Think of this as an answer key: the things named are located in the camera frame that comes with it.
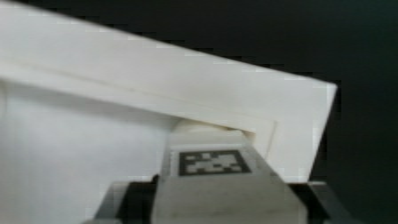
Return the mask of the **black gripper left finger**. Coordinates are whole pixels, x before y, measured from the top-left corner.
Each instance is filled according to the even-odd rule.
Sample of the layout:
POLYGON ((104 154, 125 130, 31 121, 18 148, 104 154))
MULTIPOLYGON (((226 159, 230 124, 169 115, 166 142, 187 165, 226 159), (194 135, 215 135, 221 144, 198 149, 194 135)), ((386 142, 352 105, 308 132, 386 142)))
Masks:
POLYGON ((86 224, 151 224, 157 186, 159 176, 148 181, 114 182, 86 224))

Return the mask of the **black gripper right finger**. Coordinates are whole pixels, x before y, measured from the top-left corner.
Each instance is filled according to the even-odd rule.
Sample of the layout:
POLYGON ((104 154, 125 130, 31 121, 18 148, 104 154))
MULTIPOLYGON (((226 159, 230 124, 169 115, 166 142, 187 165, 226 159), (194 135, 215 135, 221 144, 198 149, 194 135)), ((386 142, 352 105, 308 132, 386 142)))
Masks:
POLYGON ((356 224, 356 218, 326 182, 294 183, 290 188, 308 208, 308 224, 356 224))

